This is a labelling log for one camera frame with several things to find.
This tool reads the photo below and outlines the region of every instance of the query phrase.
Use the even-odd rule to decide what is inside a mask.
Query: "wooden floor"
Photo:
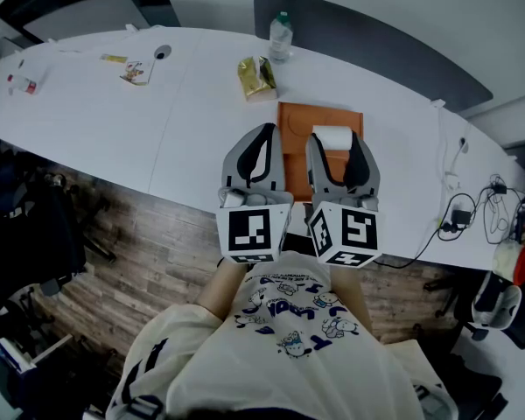
[[[101,195],[110,201],[110,209],[97,215],[86,234],[117,260],[108,264],[86,251],[88,273],[54,297],[37,290],[37,304],[56,318],[59,333],[84,335],[96,347],[114,348],[123,357],[146,322],[170,305],[192,302],[214,273],[221,258],[214,215],[57,165],[51,171],[80,187],[74,197],[79,217]],[[374,335],[381,342],[414,337],[416,323],[427,330],[453,327],[452,316],[434,317],[447,292],[423,291],[425,282],[447,271],[416,262],[400,270],[374,264],[359,272]]]

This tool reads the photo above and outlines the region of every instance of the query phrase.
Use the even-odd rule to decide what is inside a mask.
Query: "white t-shirt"
[[[330,292],[327,269],[295,252],[257,264],[223,323],[197,305],[154,318],[130,349],[107,418],[140,395],[157,396],[174,417],[279,408],[312,418],[424,418],[408,374]]]

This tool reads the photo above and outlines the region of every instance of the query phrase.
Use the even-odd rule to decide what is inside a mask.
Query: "water bottle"
[[[270,24],[270,60],[277,64],[283,64],[290,57],[290,45],[293,34],[290,17],[283,10]]]

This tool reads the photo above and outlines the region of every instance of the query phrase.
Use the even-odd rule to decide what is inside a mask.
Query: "paper towel roll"
[[[347,126],[313,126],[313,134],[324,150],[350,151],[352,148],[352,130]]]

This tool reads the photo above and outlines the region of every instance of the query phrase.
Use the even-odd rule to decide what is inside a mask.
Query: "black and white marker cube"
[[[221,254],[238,263],[278,259],[290,223],[290,204],[221,208],[216,213]]]
[[[321,202],[309,220],[320,263],[360,268],[382,254],[383,215]]]

